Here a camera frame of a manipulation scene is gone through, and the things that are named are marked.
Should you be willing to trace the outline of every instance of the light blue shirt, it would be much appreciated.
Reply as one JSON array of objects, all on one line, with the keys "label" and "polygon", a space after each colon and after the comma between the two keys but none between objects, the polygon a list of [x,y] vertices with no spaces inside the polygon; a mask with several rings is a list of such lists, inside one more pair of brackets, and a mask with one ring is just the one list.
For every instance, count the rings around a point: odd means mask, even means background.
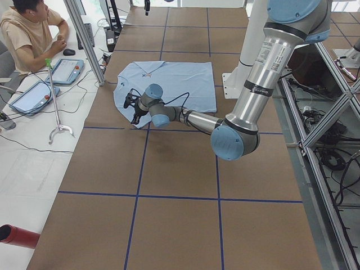
[{"label": "light blue shirt", "polygon": [[[114,91],[115,106],[131,122],[134,108],[124,109],[126,95],[132,88],[143,94],[152,83],[163,88],[163,101],[170,100],[189,92],[184,107],[201,113],[216,112],[215,86],[212,63],[187,62],[133,62],[118,75],[118,86]],[[181,106],[186,96],[181,97],[168,106]],[[140,119],[137,128],[151,121],[150,114]]]}]

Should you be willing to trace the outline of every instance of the red object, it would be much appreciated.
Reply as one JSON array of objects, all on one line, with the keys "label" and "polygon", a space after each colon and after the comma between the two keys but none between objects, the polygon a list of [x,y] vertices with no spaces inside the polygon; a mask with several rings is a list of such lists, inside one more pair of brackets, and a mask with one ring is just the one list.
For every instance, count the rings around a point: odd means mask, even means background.
[{"label": "red object", "polygon": [[25,248],[35,249],[40,234],[30,232],[12,225],[0,227],[0,242]]}]

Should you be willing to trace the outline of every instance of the label sticker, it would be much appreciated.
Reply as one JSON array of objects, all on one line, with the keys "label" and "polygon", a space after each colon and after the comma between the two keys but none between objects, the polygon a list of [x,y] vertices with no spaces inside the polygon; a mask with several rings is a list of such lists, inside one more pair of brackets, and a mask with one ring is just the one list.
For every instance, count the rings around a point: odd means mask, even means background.
[{"label": "label sticker", "polygon": [[291,48],[279,43],[264,42],[255,62],[265,69],[280,73],[291,53]]}]

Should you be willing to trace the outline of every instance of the beige t-shirt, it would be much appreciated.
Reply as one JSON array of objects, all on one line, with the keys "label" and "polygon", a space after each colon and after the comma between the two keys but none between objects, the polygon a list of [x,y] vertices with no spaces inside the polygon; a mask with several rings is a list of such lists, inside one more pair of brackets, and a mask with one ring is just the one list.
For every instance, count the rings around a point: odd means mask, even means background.
[{"label": "beige t-shirt", "polygon": [[15,60],[16,69],[26,74],[30,70],[19,60],[16,50],[25,45],[32,46],[34,57],[42,55],[52,42],[49,25],[59,25],[62,18],[59,13],[49,9],[47,21],[31,22],[10,8],[1,18],[1,30],[6,46]]}]

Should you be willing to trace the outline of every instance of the chair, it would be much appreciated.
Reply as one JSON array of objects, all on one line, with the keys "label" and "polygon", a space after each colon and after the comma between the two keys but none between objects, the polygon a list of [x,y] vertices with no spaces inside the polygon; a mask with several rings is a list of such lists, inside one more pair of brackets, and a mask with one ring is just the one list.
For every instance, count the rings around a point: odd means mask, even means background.
[{"label": "chair", "polygon": [[1,41],[0,63],[0,110],[2,110],[19,87],[22,78],[15,71],[15,62],[9,50]]}]

